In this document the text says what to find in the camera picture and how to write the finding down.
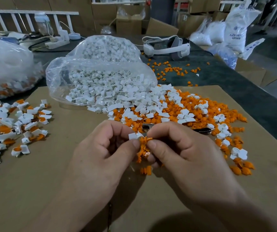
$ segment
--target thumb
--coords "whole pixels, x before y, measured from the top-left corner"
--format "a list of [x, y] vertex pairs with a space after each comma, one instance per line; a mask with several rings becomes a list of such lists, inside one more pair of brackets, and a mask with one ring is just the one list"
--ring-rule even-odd
[[115, 153], [109, 157], [109, 160], [117, 170], [123, 174], [135, 155], [139, 152], [140, 146], [139, 140], [129, 140], [123, 143]]
[[150, 140], [147, 142], [147, 146], [170, 172], [174, 172], [176, 169], [180, 168], [183, 158], [181, 158], [167, 144], [160, 140]]

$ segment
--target dark table surface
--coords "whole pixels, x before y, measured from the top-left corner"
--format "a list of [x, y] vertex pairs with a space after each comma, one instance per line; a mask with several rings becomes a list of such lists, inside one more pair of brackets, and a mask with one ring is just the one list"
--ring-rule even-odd
[[[69, 45], [58, 48], [57, 50], [64, 50], [64, 52], [56, 53], [34, 53], [36, 62], [41, 61], [46, 67], [51, 60], [57, 57], [65, 56], [69, 51], [80, 41], [71, 41]], [[141, 55], [144, 63], [148, 63], [148, 58]], [[244, 78], [236, 71], [230, 69], [223, 62], [217, 60], [212, 55], [203, 51], [195, 44], [191, 44], [191, 53], [189, 56], [182, 58], [180, 61], [173, 61], [170, 56], [154, 56], [150, 63], [162, 63], [161, 66], [155, 66], [157, 74], [166, 67], [163, 62], [169, 61], [172, 67], [182, 67], [187, 69], [188, 74], [185, 76], [178, 76], [175, 72], [168, 72], [165, 76], [166, 81], [159, 81], [161, 84], [171, 83], [173, 86], [187, 86], [187, 82], [191, 81], [193, 85], [219, 85], [226, 93], [228, 93], [235, 101], [237, 101], [243, 109], [250, 114], [260, 125], [262, 125], [271, 135], [277, 139], [277, 99], [265, 92], [260, 87], [254, 85], [252, 82]], [[191, 73], [191, 69], [201, 68], [199, 77]], [[3, 99], [3, 102], [13, 103], [18, 99], [26, 99], [37, 87], [46, 86], [46, 80], [42, 79], [30, 91], [17, 94], [15, 96]]]

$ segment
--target vr headset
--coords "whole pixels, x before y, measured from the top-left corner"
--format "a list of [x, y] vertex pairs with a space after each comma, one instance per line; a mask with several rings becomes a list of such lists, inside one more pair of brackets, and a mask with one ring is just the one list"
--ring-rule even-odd
[[[188, 39], [182, 39], [174, 35], [168, 38], [145, 36], [142, 38], [144, 43], [144, 53], [147, 57], [155, 54], [171, 54], [172, 59], [178, 60], [190, 54], [190, 42]], [[152, 44], [167, 41], [166, 49], [154, 49]]]

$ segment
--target left hand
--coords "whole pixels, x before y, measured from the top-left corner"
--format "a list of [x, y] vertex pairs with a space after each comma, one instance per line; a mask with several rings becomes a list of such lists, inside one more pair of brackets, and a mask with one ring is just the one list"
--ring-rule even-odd
[[106, 120], [74, 150], [61, 191], [76, 199], [76, 209], [85, 220], [106, 206], [139, 152], [140, 142], [129, 140], [130, 133], [132, 129], [121, 122]]

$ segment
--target fingernail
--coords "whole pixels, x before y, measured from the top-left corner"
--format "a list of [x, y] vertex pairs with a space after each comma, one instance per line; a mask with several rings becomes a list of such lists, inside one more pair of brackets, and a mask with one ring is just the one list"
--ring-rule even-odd
[[156, 142], [154, 140], [150, 140], [149, 142], [147, 142], [147, 146], [150, 149], [154, 149], [156, 147]]
[[138, 139], [132, 139], [132, 140], [130, 140], [130, 141], [132, 142], [133, 146], [134, 146], [136, 149], [140, 148], [141, 144], [140, 144], [140, 142], [139, 142]]

